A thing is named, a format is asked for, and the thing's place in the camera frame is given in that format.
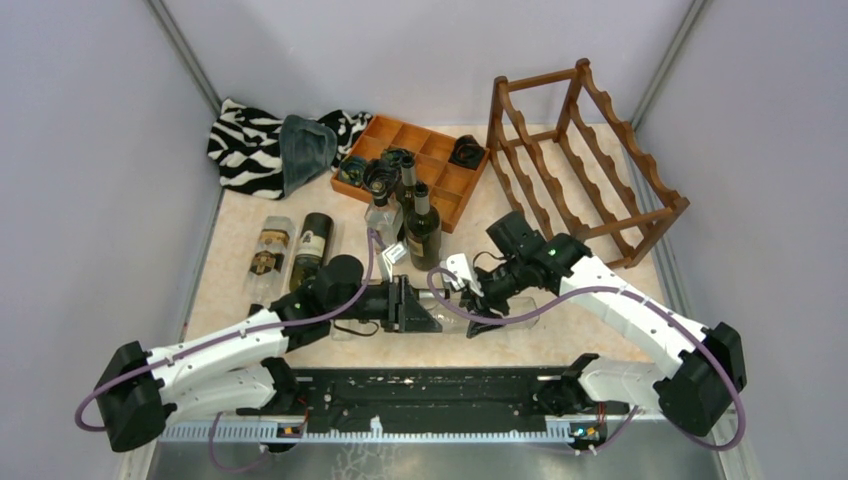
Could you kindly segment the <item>dark wine bottle lying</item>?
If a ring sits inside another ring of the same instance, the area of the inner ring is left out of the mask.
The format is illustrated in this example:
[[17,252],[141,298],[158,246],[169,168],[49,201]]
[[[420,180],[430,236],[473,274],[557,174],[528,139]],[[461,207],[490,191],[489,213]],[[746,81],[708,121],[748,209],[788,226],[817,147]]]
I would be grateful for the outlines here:
[[334,220],[327,214],[311,212],[305,216],[288,282],[291,291],[310,282],[324,265],[333,228]]

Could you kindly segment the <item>standing dark wine bottle back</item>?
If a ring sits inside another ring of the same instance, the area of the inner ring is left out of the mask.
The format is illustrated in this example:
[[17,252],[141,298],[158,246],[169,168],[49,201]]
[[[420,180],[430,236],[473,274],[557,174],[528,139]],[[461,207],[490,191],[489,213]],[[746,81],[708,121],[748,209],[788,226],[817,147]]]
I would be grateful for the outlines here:
[[405,155],[400,160],[400,180],[396,188],[396,199],[407,210],[414,205],[417,183],[416,161],[413,155]]

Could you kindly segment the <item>zebra striped cloth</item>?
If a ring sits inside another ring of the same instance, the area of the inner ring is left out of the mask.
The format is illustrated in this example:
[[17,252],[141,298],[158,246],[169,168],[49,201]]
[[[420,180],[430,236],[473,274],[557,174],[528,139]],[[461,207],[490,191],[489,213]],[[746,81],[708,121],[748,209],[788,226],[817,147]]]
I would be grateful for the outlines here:
[[[211,126],[207,155],[217,165],[222,187],[238,193],[282,200],[283,172],[279,134],[283,120],[271,113],[225,99]],[[337,153],[329,170],[339,167],[365,132],[374,115],[337,109],[315,120],[337,137]]]

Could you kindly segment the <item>standing dark wine bottle front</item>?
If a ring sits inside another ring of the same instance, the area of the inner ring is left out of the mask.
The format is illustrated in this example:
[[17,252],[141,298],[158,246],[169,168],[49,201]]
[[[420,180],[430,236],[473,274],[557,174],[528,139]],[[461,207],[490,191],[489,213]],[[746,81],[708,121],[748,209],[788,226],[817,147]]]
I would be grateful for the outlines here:
[[407,248],[413,266],[428,271],[440,263],[442,223],[438,210],[431,205],[430,190],[424,182],[416,182],[413,194],[413,209],[404,222]]

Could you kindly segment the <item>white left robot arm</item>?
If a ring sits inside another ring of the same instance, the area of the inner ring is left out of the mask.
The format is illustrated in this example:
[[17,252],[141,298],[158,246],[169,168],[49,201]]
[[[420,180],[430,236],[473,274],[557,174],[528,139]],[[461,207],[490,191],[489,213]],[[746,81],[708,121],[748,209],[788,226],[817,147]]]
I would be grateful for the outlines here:
[[329,335],[340,320],[378,322],[387,333],[440,333],[407,276],[365,285],[362,263],[339,255],[315,277],[244,321],[202,338],[150,350],[115,350],[98,379],[97,408],[109,445],[126,452],[166,427],[212,413],[285,414],[300,388],[282,355]]

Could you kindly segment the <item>clear liquor bottle gold label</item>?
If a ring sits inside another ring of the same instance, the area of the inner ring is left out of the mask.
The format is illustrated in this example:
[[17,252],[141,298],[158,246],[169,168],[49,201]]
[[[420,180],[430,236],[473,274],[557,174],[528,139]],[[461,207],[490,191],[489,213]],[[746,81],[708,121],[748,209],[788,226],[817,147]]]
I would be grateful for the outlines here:
[[258,236],[244,289],[251,304],[268,305],[278,299],[290,253],[294,222],[286,216],[268,216]]

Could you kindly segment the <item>standing clear bottle black cap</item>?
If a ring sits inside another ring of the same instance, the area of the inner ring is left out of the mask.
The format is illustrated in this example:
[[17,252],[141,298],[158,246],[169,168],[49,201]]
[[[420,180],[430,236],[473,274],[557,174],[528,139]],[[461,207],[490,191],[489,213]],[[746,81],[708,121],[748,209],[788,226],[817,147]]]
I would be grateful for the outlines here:
[[364,218],[367,226],[378,234],[385,250],[403,240],[402,207],[384,181],[374,180],[369,189],[372,200]]

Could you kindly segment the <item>standing dark wine bottle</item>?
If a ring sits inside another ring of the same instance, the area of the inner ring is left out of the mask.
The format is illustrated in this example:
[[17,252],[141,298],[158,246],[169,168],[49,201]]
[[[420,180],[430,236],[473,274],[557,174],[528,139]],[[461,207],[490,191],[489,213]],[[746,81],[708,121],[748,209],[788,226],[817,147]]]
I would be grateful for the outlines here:
[[416,161],[413,155],[405,155],[400,160],[400,180],[396,188],[396,199],[407,210],[414,205],[417,183]]
[[424,182],[416,182],[413,194],[413,209],[404,222],[407,248],[413,266],[428,271],[440,263],[442,223],[438,210],[431,205],[430,190]]

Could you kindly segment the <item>black rolled item right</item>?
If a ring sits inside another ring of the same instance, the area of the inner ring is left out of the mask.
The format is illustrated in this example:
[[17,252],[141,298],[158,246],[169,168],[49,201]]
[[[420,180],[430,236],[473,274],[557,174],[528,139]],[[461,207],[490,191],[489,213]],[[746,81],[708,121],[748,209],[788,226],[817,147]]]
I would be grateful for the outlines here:
[[469,170],[476,170],[482,162],[485,149],[473,135],[463,135],[456,139],[449,162]]

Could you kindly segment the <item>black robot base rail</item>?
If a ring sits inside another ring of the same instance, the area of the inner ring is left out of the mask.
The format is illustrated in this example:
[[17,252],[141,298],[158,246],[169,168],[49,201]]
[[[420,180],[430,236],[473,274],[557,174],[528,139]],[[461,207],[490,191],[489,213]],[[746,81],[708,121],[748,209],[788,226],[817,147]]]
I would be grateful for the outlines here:
[[599,447],[602,415],[632,401],[595,402],[577,368],[298,368],[281,359],[225,373],[178,394],[167,429],[233,413],[218,436],[279,419],[263,443],[530,441]]

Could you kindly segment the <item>small clear glass bottle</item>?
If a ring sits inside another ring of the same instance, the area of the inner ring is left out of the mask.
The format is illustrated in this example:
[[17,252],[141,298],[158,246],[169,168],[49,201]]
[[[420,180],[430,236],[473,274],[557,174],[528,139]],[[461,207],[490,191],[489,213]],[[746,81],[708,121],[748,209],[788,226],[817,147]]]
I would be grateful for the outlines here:
[[364,332],[357,320],[333,320],[330,339],[333,341],[351,341],[361,337]]

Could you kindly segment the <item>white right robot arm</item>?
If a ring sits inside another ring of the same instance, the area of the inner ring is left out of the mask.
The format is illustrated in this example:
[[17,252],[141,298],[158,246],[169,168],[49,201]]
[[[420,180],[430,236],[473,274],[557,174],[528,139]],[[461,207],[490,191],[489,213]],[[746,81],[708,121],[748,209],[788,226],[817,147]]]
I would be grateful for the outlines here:
[[538,288],[593,313],[639,347],[646,362],[585,355],[563,398],[576,412],[615,401],[660,411],[683,432],[706,436],[729,407],[744,409],[747,384],[741,336],[725,322],[708,327],[656,302],[569,234],[545,238],[510,212],[487,229],[502,260],[476,268],[464,254],[447,258],[444,279],[470,295],[473,307],[502,311],[509,299]]

